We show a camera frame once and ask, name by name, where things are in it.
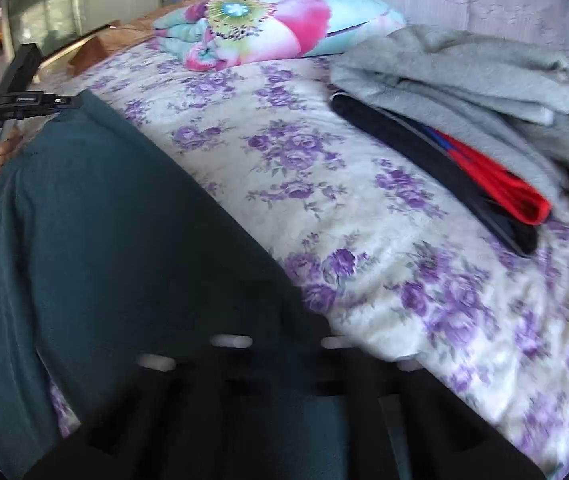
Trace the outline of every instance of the stack of folded clothes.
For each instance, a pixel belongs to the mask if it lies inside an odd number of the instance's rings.
[[[424,25],[337,58],[338,115],[447,187],[509,250],[569,208],[569,66],[546,47]]]

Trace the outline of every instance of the red fabric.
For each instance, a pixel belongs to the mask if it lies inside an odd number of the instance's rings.
[[[496,161],[438,131],[455,150],[449,154],[484,190],[523,224],[540,225],[551,212],[551,202],[534,187]]]

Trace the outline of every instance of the bed sheet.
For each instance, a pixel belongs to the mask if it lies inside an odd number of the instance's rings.
[[[416,354],[561,478],[569,215],[541,229],[534,258],[507,253],[436,181],[330,110],[328,65],[194,73],[142,44],[55,90],[108,102],[280,262],[308,308],[383,358]]]

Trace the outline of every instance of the bed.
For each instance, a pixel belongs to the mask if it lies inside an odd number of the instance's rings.
[[[500,20],[503,30],[474,28],[521,36]],[[546,41],[535,31],[552,32],[530,28],[520,39]],[[568,30],[546,38],[569,48]],[[569,214],[542,227],[534,257],[508,253],[437,182],[330,110],[329,64],[314,57],[194,73],[141,44],[55,90],[92,90],[270,252],[306,307],[384,359],[415,356],[563,478]],[[77,419],[53,384],[52,398],[68,434]]]

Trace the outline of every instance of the gray blanket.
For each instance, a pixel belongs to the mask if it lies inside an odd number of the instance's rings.
[[[461,140],[554,205],[569,205],[569,66],[560,53],[413,25],[339,56],[331,81]]]

